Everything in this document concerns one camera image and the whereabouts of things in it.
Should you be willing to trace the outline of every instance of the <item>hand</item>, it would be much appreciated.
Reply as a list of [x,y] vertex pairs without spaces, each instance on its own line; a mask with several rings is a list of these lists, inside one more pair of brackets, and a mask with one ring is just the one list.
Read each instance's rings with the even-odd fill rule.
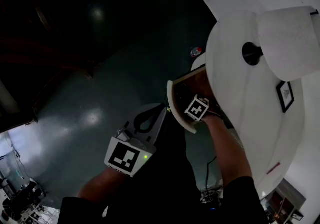
[[218,118],[220,120],[223,119],[223,111],[221,110],[220,106],[218,105],[217,101],[210,101],[209,109],[203,116],[202,120],[205,123],[208,123],[212,118]]

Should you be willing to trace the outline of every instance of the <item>black cable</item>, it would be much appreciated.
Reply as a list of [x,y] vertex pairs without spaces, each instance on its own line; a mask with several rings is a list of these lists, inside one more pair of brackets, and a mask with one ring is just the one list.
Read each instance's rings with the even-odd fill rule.
[[[25,165],[21,162],[21,159],[18,158],[19,162],[21,163],[21,165],[22,165],[22,167],[23,167],[23,169],[24,169],[24,172],[21,170],[20,165],[19,165],[19,162],[18,162],[17,157],[16,157],[16,149],[15,149],[15,146],[14,146],[12,140],[11,140],[11,137],[10,137],[9,135],[8,135],[8,137],[9,137],[9,140],[10,140],[10,142],[11,142],[11,145],[9,144],[7,137],[5,137],[5,140],[6,140],[6,142],[8,143],[8,145],[9,145],[9,146],[12,148],[12,150],[13,150],[14,159],[15,159],[15,161],[16,161],[16,164],[18,165],[18,168],[19,168],[21,174],[24,176],[24,173],[25,173],[25,175],[26,175],[29,179],[33,179],[33,178],[31,178],[31,177],[29,176],[29,174],[27,173],[26,167],[25,167]],[[46,194],[43,186],[41,186],[38,182],[35,182],[35,183],[36,183],[37,185],[39,185],[39,187],[42,189],[43,194],[45,195],[44,197],[46,197],[47,194]]]
[[214,161],[216,160],[217,157],[215,157],[212,161],[208,162],[206,164],[206,179],[205,179],[205,189],[206,189],[206,195],[208,196],[209,195],[209,190],[208,190],[208,179],[209,179],[209,165]]

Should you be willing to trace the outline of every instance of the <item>white marker cube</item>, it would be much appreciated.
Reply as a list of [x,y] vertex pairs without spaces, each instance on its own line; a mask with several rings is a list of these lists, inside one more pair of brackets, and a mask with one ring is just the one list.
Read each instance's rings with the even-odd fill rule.
[[197,94],[194,96],[193,101],[184,113],[195,121],[201,121],[201,118],[205,115],[208,109],[209,100],[202,98]]

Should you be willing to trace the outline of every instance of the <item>desk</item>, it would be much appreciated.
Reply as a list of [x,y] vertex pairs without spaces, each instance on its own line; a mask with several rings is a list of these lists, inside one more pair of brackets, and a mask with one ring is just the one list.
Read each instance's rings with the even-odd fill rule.
[[[259,46],[257,15],[235,11],[214,26],[206,47],[206,71],[213,93],[236,129],[249,160],[260,198],[282,181],[304,130],[301,79],[291,82],[294,103],[282,112],[276,86],[280,80],[264,57],[256,66],[243,59],[242,47]],[[267,175],[277,163],[275,170]]]

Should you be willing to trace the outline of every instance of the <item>cable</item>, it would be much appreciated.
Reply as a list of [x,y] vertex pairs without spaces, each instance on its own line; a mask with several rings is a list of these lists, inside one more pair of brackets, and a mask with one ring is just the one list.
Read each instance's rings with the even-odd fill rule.
[[10,140],[10,142],[11,142],[11,145],[10,145],[10,143],[8,142],[7,137],[5,137],[5,140],[6,140],[6,142],[8,143],[8,145],[9,145],[9,146],[12,148],[12,150],[13,150],[13,155],[14,155],[15,161],[16,161],[16,163],[17,163],[17,165],[18,165],[18,168],[19,168],[21,174],[23,175],[23,173],[25,173],[25,175],[26,175],[29,179],[32,179],[32,178],[28,175],[27,170],[26,170],[26,167],[24,166],[24,164],[21,162],[21,160],[20,160],[20,158],[19,158],[18,160],[19,160],[19,162],[21,163],[21,165],[22,165],[22,167],[23,167],[23,169],[24,169],[24,172],[21,170],[20,165],[19,165],[18,160],[17,160],[17,156],[16,156],[16,149],[15,149],[15,146],[14,146],[14,144],[13,144],[10,136],[9,136],[9,140]]
[[208,162],[206,164],[206,179],[205,179],[205,189],[206,189],[206,195],[209,195],[209,190],[208,190],[208,179],[209,179],[209,165],[215,161],[217,157],[215,157],[212,161]]

